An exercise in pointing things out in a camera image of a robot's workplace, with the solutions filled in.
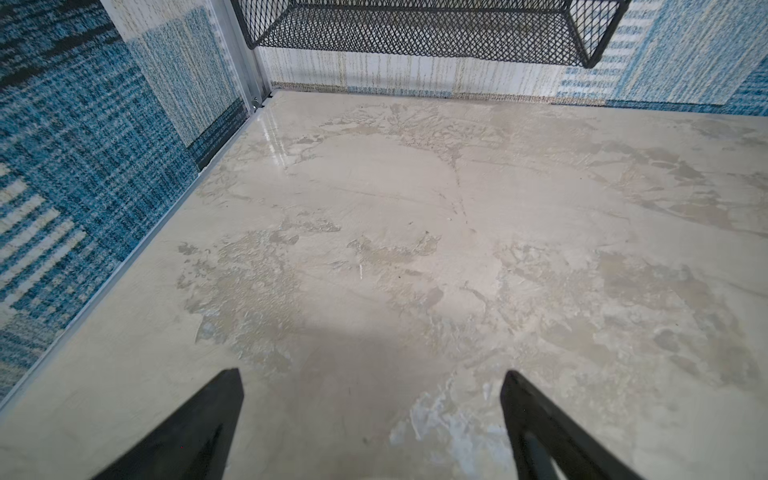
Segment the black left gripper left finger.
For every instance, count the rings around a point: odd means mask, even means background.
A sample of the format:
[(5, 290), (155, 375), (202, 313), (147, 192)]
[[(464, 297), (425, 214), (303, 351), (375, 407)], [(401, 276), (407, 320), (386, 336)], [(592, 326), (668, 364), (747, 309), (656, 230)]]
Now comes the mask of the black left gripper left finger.
[(219, 372), (97, 479), (221, 479), (244, 400), (237, 368)]

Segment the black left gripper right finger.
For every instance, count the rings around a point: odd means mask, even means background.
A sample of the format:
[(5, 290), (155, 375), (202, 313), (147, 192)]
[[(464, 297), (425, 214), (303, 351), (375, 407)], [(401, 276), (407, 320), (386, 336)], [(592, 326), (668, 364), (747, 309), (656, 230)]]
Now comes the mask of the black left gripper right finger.
[(506, 372), (500, 404), (520, 479), (640, 477), (520, 372)]

